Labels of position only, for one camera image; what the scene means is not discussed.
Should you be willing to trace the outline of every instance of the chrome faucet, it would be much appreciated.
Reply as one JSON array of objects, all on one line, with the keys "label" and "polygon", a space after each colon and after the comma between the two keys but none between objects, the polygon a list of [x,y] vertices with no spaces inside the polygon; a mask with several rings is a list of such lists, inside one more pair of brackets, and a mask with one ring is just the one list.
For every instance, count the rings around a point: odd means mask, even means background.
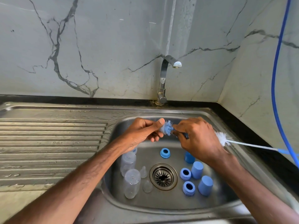
[{"label": "chrome faucet", "polygon": [[166,80],[166,73],[168,64],[171,64],[173,68],[179,68],[182,66],[181,62],[174,59],[172,56],[167,55],[164,57],[161,66],[160,72],[160,83],[159,83],[159,90],[158,90],[158,98],[155,102],[156,105],[164,105],[167,102],[167,98],[165,97],[165,80]]}]

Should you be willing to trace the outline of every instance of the person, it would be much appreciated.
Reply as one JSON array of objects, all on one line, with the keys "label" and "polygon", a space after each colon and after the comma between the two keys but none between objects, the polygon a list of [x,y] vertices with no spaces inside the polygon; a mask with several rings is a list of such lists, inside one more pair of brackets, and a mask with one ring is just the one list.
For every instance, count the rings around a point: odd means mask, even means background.
[{"label": "person", "polygon": [[[71,224],[108,168],[122,154],[148,139],[163,137],[157,122],[136,118],[129,128],[77,169],[11,217],[5,224]],[[258,223],[299,223],[299,215],[249,174],[219,143],[213,127],[203,118],[173,125],[183,149],[212,167],[235,191]],[[182,133],[188,133],[186,139]]]}]

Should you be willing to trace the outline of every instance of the blue cable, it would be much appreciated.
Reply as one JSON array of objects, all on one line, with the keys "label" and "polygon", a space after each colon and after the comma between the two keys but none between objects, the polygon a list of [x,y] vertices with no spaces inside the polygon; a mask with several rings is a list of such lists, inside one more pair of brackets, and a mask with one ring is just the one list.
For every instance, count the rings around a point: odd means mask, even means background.
[{"label": "blue cable", "polygon": [[284,29],[286,27],[286,20],[288,18],[288,14],[289,14],[289,10],[290,10],[290,4],[291,4],[291,0],[288,0],[287,4],[286,4],[286,12],[284,14],[283,17],[283,21],[282,21],[282,26],[281,26],[281,30],[280,30],[280,34],[279,34],[279,38],[278,38],[278,44],[277,44],[277,49],[276,49],[276,53],[275,53],[275,59],[274,59],[274,66],[273,66],[273,73],[272,73],[272,82],[271,82],[271,98],[272,98],[272,106],[273,106],[273,112],[274,112],[274,117],[275,117],[275,121],[277,124],[277,127],[279,129],[279,133],[291,155],[291,157],[293,158],[295,164],[297,165],[297,167],[299,168],[299,161],[297,159],[297,156],[295,154],[295,152],[292,149],[291,144],[289,143],[281,122],[279,120],[279,116],[278,116],[278,112],[277,112],[277,107],[276,107],[276,101],[275,101],[275,76],[276,76],[276,68],[277,68],[277,62],[278,62],[278,57],[279,57],[279,51],[280,51],[280,47],[281,47],[281,42],[282,42],[282,37],[283,37],[283,33],[284,33]]}]

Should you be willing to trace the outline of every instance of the black countertop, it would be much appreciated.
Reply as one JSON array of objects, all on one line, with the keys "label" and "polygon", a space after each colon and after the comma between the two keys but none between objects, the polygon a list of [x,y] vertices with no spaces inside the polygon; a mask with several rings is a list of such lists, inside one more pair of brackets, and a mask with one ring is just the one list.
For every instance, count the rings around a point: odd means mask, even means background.
[{"label": "black countertop", "polygon": [[[82,98],[55,96],[15,96],[0,95],[0,104],[5,102],[32,102],[71,105],[122,105],[122,106],[153,106],[152,100],[113,99],[113,98]],[[208,107],[245,143],[271,147],[237,117],[215,102],[168,101],[166,107]],[[272,150],[249,147],[267,166],[299,196],[299,169],[282,154]]]}]

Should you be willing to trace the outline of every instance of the drain strainer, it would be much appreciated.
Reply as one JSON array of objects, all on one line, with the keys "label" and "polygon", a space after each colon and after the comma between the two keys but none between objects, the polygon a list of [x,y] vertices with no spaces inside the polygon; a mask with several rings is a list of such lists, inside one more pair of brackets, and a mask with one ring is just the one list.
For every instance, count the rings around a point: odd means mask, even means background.
[{"label": "drain strainer", "polygon": [[150,170],[150,180],[156,188],[166,191],[176,186],[178,176],[170,165],[158,163]]}]

